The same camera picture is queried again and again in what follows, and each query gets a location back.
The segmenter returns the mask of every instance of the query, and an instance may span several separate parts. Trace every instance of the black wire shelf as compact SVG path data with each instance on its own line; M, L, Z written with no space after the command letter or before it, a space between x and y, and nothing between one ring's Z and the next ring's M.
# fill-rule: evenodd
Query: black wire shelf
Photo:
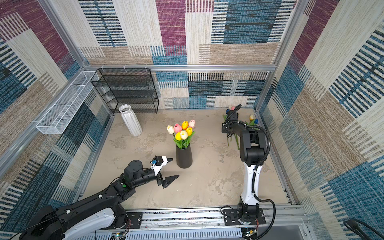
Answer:
M135 113L157 113L159 98L151 71L145 68L98 69L91 81L113 113L129 104Z

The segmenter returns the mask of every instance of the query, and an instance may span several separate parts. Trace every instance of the mounting plate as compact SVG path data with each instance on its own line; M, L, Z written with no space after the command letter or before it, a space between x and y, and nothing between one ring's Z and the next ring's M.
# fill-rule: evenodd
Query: mounting plate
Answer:
M224 223L226 226L241 225L237 215L237 209L223 209ZM263 209L259 208L259 217L257 218L259 225L266 224ZM249 225L257 225L256 220L252 220Z
M142 222L143 212L127 212L128 219L131 220L130 229L139 229ZM115 229L113 226L102 228L102 230Z

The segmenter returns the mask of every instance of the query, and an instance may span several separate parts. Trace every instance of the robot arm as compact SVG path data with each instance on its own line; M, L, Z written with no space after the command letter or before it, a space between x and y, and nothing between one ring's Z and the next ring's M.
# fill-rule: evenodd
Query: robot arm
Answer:
M158 185L166 188L177 179L179 175L163 179L160 173L160 169L170 161L172 158L155 156L151 169L143 169L139 160L130 162L124 173L104 190L67 206L53 209L49 205L40 209L20 239L72 240L100 228L123 228L127 217L120 203L136 192L135 187L156 180Z
M243 192L240 203L237 205L237 215L238 221L246 225L259 217L261 200L257 197L259 177L269 153L270 143L269 140L268 143L266 141L268 133L264 129L258 126L247 126L245 122L239 121L237 110L240 107L241 105L238 105L235 110L227 110L227 119L222 124L222 133L227 133L228 137L232 134L240 137L240 159L244 162L245 174Z

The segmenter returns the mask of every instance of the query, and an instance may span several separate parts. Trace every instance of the striped fabric wall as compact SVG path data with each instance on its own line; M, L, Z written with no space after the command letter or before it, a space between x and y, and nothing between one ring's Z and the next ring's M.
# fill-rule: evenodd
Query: striped fabric wall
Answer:
M0 239L23 230L42 207L71 204L109 121L92 90L62 135L38 135L0 181Z
M318 239L384 232L383 21L381 0L310 0L260 110Z
M79 70L37 0L0 0L0 155ZM72 203L109 112L92 91L62 135L38 135L0 179L0 239Z
M160 109L255 107L268 72L153 72Z
M51 2L91 65L185 65L274 63L296 0ZM156 73L159 108L253 107L263 87L253 73L210 74Z

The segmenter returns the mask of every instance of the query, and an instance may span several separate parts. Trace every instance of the black vase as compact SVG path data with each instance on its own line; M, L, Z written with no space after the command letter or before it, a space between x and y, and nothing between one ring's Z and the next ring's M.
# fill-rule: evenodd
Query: black vase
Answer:
M189 144L187 148L180 149L176 146L176 163L181 168L189 168L192 165L192 152L191 145Z

